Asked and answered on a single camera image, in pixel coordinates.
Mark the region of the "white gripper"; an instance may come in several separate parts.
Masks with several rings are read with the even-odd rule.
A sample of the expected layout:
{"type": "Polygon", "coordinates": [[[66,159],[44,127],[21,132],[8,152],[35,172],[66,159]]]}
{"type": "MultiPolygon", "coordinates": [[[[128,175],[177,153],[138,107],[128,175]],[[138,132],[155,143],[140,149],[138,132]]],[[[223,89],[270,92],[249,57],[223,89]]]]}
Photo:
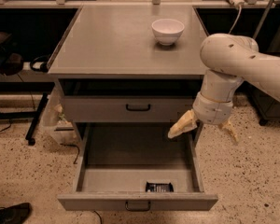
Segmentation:
{"type": "Polygon", "coordinates": [[[193,103],[193,110],[188,110],[169,130],[170,139],[179,136],[182,133],[190,132],[197,128],[197,120],[205,124],[218,125],[218,128],[224,132],[232,142],[239,143],[238,135],[228,120],[231,115],[233,102],[215,102],[197,94],[193,103]]]}

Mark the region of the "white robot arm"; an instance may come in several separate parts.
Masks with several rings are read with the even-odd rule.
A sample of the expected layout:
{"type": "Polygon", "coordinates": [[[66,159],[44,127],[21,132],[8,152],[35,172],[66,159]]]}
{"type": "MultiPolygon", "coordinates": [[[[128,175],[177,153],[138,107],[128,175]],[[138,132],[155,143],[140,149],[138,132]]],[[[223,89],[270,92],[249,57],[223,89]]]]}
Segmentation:
{"type": "Polygon", "coordinates": [[[237,142],[230,122],[235,91],[246,81],[280,102],[280,57],[260,53],[257,42],[250,37],[227,34],[208,36],[200,57],[208,68],[201,90],[192,109],[171,127],[168,136],[190,132],[200,121],[218,126],[237,142]]]}

